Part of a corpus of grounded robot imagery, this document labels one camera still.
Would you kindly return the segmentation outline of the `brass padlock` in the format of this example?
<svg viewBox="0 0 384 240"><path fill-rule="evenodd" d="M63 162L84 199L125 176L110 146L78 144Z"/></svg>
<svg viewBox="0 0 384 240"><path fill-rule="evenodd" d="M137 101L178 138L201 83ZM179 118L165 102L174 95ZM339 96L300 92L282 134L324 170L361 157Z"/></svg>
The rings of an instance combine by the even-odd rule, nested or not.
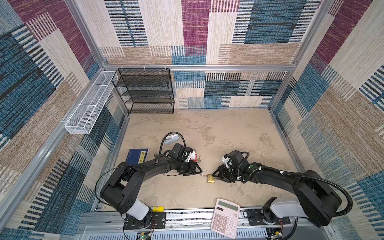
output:
<svg viewBox="0 0 384 240"><path fill-rule="evenodd" d="M203 172L201 173L201 176L207 178L207 183L210 183L210 184L214 184L215 183L215 178L213 177L213 175L212 174L207 174L206 170L203 170Z"/></svg>

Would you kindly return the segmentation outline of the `red padlock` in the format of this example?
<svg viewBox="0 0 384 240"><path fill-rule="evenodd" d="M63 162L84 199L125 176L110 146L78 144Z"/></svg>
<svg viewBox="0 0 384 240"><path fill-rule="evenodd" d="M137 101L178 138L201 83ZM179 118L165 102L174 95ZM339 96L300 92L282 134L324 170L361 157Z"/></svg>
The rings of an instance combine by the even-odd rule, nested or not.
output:
<svg viewBox="0 0 384 240"><path fill-rule="evenodd" d="M191 161L197 162L197 160L198 160L197 154L195 152L193 152L193 155L191 157Z"/></svg>

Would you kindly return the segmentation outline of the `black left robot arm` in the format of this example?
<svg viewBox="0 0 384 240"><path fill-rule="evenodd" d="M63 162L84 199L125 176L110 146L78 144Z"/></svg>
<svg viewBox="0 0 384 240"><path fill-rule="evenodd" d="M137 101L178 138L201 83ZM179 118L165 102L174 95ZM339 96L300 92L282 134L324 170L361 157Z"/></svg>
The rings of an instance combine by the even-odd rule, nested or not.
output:
<svg viewBox="0 0 384 240"><path fill-rule="evenodd" d="M175 143L171 150L163 151L164 143L172 135L180 137L183 143ZM112 174L95 195L100 202L113 207L120 214L142 223L149 222L152 220L152 210L138 199L143 182L160 174L166 177L173 170L183 177L202 174L203 170L192 160L195 155L194 149L187 147L180 133L169 132L163 137L159 153L153 160L136 165L120 163L107 171Z"/></svg>

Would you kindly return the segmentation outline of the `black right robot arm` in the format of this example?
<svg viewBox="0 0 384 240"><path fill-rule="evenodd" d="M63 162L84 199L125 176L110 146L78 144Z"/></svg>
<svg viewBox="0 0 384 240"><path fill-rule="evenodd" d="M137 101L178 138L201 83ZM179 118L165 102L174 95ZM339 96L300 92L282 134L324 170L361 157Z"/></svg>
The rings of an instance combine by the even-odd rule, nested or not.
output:
<svg viewBox="0 0 384 240"><path fill-rule="evenodd" d="M325 180L315 172L293 173L278 170L260 163L249 163L248 152L232 151L222 157L223 165L213 173L213 177L226 183L248 182L270 185L294 194L298 200L296 207L292 201L278 201L271 198L265 212L276 217L306 218L315 226L327 226L333 217L348 214L353 208L353 199L344 188Z"/></svg>

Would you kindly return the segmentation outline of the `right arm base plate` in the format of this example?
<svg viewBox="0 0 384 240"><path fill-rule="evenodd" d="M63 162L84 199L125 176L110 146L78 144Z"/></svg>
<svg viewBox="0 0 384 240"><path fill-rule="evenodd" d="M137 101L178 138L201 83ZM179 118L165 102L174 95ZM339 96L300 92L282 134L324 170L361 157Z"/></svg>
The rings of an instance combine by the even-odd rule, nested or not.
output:
<svg viewBox="0 0 384 240"><path fill-rule="evenodd" d="M289 217L278 218L274 214L264 215L262 209L245 210L243 216L248 220L250 226L267 226L267 225L289 225L291 220Z"/></svg>

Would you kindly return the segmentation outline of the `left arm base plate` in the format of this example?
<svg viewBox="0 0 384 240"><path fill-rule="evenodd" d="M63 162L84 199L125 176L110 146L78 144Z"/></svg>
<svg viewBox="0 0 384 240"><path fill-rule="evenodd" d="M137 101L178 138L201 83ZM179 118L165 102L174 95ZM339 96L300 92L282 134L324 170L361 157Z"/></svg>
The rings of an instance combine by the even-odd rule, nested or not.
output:
<svg viewBox="0 0 384 240"><path fill-rule="evenodd" d="M143 220L137 220L127 215L124 222L124 230L149 230L164 229L166 224L166 212L149 212Z"/></svg>

